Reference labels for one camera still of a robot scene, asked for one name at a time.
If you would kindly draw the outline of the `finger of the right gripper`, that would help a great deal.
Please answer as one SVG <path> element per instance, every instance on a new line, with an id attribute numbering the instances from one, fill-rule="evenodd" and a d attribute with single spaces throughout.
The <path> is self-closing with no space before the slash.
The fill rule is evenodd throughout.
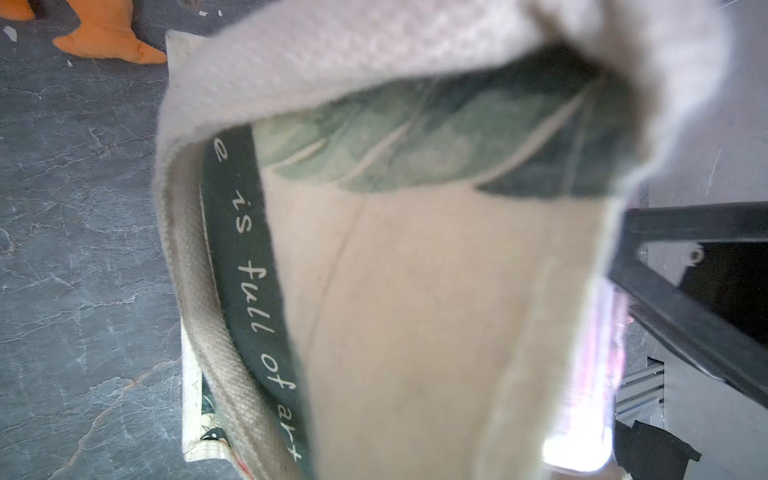
<path id="1" fill-rule="evenodd" d="M 767 405 L 767 349 L 681 291 L 638 257 L 653 242 L 765 244 L 767 204 L 632 209 L 624 216 L 609 278 L 636 301 L 632 314 L 678 358 Z"/>

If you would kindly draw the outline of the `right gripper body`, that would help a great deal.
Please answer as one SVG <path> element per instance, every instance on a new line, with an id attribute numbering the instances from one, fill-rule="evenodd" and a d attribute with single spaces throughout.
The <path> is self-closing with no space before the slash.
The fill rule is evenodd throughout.
<path id="1" fill-rule="evenodd" d="M 679 289 L 762 346 L 767 345 L 767 245 L 701 243 Z"/>

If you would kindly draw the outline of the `purple pink compass case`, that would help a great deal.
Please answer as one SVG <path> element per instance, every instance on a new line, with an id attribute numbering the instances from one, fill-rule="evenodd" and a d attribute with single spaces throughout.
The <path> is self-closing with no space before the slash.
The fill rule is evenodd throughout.
<path id="1" fill-rule="evenodd" d="M 574 354 L 556 423 L 542 449 L 552 470 L 592 475 L 612 459 L 615 397 L 625 361 L 628 297 L 602 279 Z"/>

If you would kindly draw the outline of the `floral canvas tote bag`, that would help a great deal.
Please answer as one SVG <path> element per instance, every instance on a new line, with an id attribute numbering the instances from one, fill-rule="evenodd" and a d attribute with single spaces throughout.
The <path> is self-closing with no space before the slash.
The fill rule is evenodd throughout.
<path id="1" fill-rule="evenodd" d="M 714 1 L 278 1 L 171 73 L 154 196 L 244 479 L 544 479 Z"/>

